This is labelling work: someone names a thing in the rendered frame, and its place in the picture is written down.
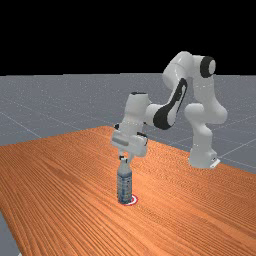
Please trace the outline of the clear bottle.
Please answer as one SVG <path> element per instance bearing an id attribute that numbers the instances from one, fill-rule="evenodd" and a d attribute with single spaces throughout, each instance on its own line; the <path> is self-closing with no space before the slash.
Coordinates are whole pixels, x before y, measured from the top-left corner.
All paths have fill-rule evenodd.
<path id="1" fill-rule="evenodd" d="M 132 201 L 132 171 L 128 159 L 122 157 L 117 171 L 117 197 L 121 204 Z"/>

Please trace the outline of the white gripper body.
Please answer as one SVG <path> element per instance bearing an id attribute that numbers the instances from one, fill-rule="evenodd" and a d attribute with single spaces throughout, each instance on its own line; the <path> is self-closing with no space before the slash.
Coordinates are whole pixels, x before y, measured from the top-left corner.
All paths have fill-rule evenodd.
<path id="1" fill-rule="evenodd" d="M 142 132 L 143 123 L 122 122 L 114 125 L 111 144 L 119 149 L 119 153 L 144 157 L 147 153 L 148 137 Z"/>

